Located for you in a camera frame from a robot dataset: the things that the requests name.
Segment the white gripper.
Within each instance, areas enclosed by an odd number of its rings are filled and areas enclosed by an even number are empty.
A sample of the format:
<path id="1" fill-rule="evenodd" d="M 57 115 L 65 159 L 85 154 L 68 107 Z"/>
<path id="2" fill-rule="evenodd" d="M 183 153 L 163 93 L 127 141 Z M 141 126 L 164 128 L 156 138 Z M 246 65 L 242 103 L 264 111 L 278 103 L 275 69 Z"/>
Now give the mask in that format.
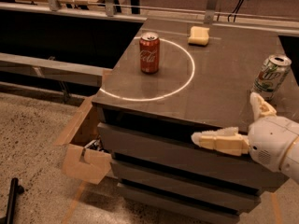
<path id="1" fill-rule="evenodd" d="M 238 132 L 237 127 L 203 131 L 192 134 L 192 141 L 199 147 L 220 153 L 241 156 L 250 154 L 252 159 L 272 172 L 279 172 L 287 152 L 299 135 L 299 124 L 284 117 L 277 117 L 276 109 L 256 92 L 249 101 L 254 121 L 248 136 Z"/>

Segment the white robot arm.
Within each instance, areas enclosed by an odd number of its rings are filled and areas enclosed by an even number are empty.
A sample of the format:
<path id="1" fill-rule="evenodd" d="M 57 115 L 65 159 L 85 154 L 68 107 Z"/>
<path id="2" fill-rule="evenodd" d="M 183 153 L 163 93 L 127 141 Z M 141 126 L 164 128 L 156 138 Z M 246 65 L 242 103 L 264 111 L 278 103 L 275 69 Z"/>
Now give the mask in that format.
<path id="1" fill-rule="evenodd" d="M 277 115 L 276 109 L 258 93 L 249 101 L 254 121 L 247 135 L 237 127 L 196 132 L 192 141 L 199 147 L 220 153 L 251 158 L 271 172 L 281 172 L 299 183 L 299 124 Z"/>

